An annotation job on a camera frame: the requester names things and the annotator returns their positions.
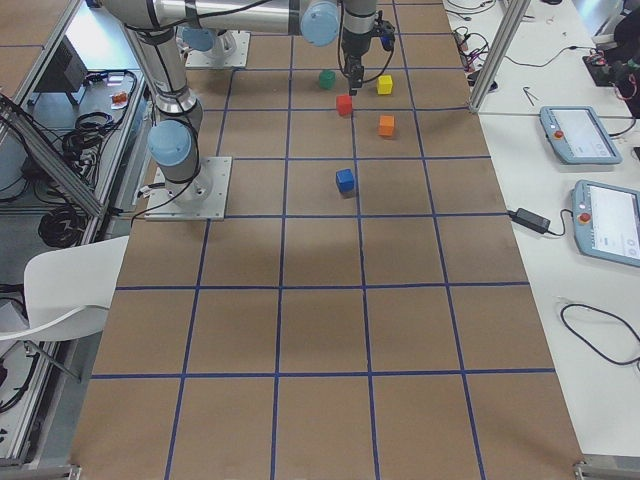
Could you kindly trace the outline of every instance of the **chair leg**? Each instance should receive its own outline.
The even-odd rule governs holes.
[[[60,370],[62,370],[64,373],[66,373],[70,377],[75,378],[78,383],[82,381],[82,379],[80,378],[80,375],[78,375],[77,373],[73,373],[71,370],[65,367],[62,363],[58,362],[55,358],[53,358],[51,355],[49,355],[47,352],[45,352],[43,349],[41,349],[37,344],[35,344],[31,340],[25,340],[24,343],[29,348],[33,348],[36,352],[42,355],[47,361],[49,361],[55,367],[58,367]]]

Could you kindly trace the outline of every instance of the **blue cube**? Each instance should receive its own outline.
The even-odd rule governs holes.
[[[356,179],[350,168],[336,172],[336,185],[338,185],[340,193],[350,192],[356,187]]]

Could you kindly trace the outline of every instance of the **metal base plate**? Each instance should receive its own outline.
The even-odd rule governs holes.
[[[156,210],[145,214],[147,220],[181,221],[181,220],[224,220],[227,207],[227,193],[231,178],[231,157],[206,157],[202,159],[201,168],[208,170],[213,178],[213,190],[202,202],[193,202],[183,206],[170,202]],[[154,182],[164,182],[164,175],[158,169]],[[151,191],[147,208],[163,204],[169,199],[166,189],[159,188]]]
[[[249,56],[249,32],[231,32],[236,41],[236,51],[224,59],[215,60],[202,52],[194,50],[189,53],[185,66],[187,69],[224,70],[226,68],[244,68]]]

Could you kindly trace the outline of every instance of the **cube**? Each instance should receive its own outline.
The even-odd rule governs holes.
[[[340,115],[350,115],[353,112],[353,103],[349,95],[338,95],[336,97],[336,110]]]
[[[378,121],[378,135],[385,138],[393,137],[396,128],[396,119],[393,115],[380,115]]]
[[[318,75],[318,85],[324,90],[331,90],[336,83],[336,72],[333,70],[323,70]]]
[[[356,179],[350,168],[336,172],[336,185],[340,193],[347,193],[356,187]]]
[[[378,77],[378,95],[390,95],[393,92],[393,78],[391,75],[380,75]]]

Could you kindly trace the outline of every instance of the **black connector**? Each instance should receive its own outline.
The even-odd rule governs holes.
[[[541,217],[540,215],[536,215],[529,210],[525,210],[524,208],[519,208],[517,211],[513,212],[508,210],[507,212],[511,220],[515,223],[519,223],[523,227],[527,227],[534,232],[538,233],[547,233],[549,231],[549,225],[551,224],[551,220]]]

